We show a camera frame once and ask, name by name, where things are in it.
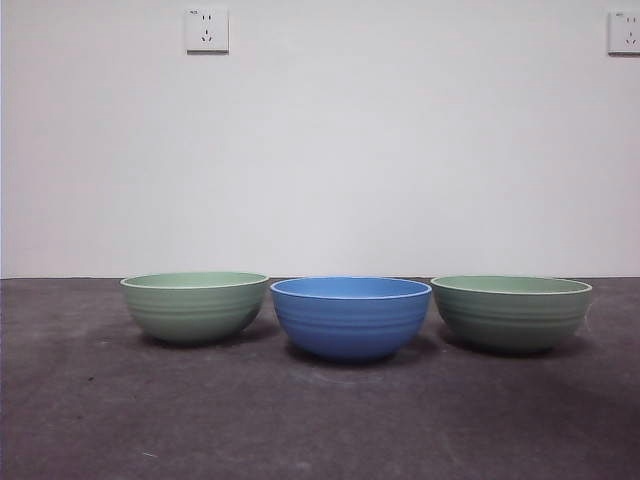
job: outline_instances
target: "bowl rim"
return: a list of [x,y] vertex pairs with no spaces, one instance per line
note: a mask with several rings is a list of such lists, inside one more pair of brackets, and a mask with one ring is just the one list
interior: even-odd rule
[[[346,278],[348,278],[348,279],[367,279],[367,280],[372,280],[372,279],[373,280],[393,280],[393,281],[396,281],[396,282],[411,283],[411,284],[421,285],[422,287],[424,287],[424,291],[416,292],[416,293],[407,293],[407,294],[404,294],[404,295],[385,295],[385,296],[376,295],[376,296],[372,296],[372,297],[350,297],[350,296],[327,297],[327,296],[322,296],[322,295],[308,295],[308,294],[304,294],[304,293],[285,292],[285,291],[280,290],[278,288],[278,286],[283,284],[283,283],[297,282],[297,281],[301,281],[301,280],[319,280],[319,279],[325,279],[325,278],[331,278],[331,279],[336,279],[336,278],[346,279]],[[314,276],[314,277],[288,278],[286,280],[280,280],[280,281],[272,284],[270,289],[271,289],[272,292],[276,292],[276,293],[279,293],[281,295],[289,295],[291,297],[301,297],[301,298],[315,298],[315,299],[322,299],[322,300],[389,300],[389,299],[394,299],[394,298],[419,297],[421,295],[429,294],[431,292],[431,290],[432,290],[431,285],[429,285],[427,283],[417,282],[415,280],[406,280],[404,278],[393,278],[393,277],[373,277],[373,276],[354,276],[354,275],[326,275],[326,276]]]
[[[240,282],[240,283],[232,283],[229,285],[197,285],[197,286],[159,286],[159,285],[132,285],[131,283],[129,283],[131,280],[136,280],[138,278],[145,278],[145,277],[158,277],[158,276],[165,276],[165,275],[185,275],[185,274],[198,274],[198,273],[233,273],[233,274],[245,274],[245,275],[257,275],[262,277],[259,280],[253,281],[253,282]],[[238,272],[235,270],[198,270],[198,271],[189,271],[189,272],[162,272],[162,273],[148,273],[145,275],[134,275],[131,277],[126,277],[123,278],[122,280],[120,280],[120,285],[122,285],[123,287],[128,287],[128,288],[141,288],[141,289],[148,289],[148,290],[206,290],[206,289],[212,289],[212,288],[230,288],[230,287],[243,287],[243,286],[248,286],[248,285],[257,285],[260,283],[265,283],[268,282],[269,280],[271,280],[271,278],[267,275],[264,275],[262,273],[255,273],[255,272]]]
[[[482,288],[464,288],[464,287],[453,287],[451,285],[441,285],[438,283],[439,280],[444,280],[446,278],[455,278],[455,277],[466,277],[466,278],[523,278],[528,280],[554,280],[556,282],[565,282],[571,283],[574,285],[582,286],[580,290],[574,290],[571,292],[509,292],[509,291],[499,291],[499,290],[487,290]],[[575,295],[577,293],[587,293],[593,290],[593,287],[588,283],[580,282],[578,280],[569,280],[566,278],[555,278],[555,277],[536,277],[536,276],[527,276],[527,275],[446,275],[440,277],[434,277],[431,279],[431,285],[434,285],[439,288],[446,288],[448,290],[457,290],[461,292],[475,292],[475,293],[488,293],[493,295],[527,295],[527,296],[547,296],[547,295]]]

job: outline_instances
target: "outlet faceplate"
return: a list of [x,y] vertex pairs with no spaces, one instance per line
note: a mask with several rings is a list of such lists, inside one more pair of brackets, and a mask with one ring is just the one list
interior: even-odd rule
[[640,11],[609,13],[609,53],[640,55]]
[[229,12],[224,8],[194,8],[184,14],[187,53],[229,52]]

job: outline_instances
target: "green bowl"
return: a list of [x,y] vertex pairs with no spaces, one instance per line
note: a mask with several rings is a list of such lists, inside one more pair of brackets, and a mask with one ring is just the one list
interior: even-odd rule
[[440,315],[460,338],[511,353],[546,350],[573,334],[591,286],[538,277],[458,276],[431,281]]
[[269,277],[256,273],[192,272],[125,278],[129,312],[149,335],[176,343],[219,340],[258,314]]

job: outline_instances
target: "wall socket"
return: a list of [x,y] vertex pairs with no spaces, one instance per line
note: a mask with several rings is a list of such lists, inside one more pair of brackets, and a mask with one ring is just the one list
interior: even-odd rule
[[640,55],[640,11],[609,13],[609,54]]
[[184,43],[187,53],[228,53],[229,11],[224,8],[187,10]]

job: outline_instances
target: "white wall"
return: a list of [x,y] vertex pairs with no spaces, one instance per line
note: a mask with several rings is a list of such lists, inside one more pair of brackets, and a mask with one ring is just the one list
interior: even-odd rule
[[3,2],[3,276],[640,274],[638,1]]

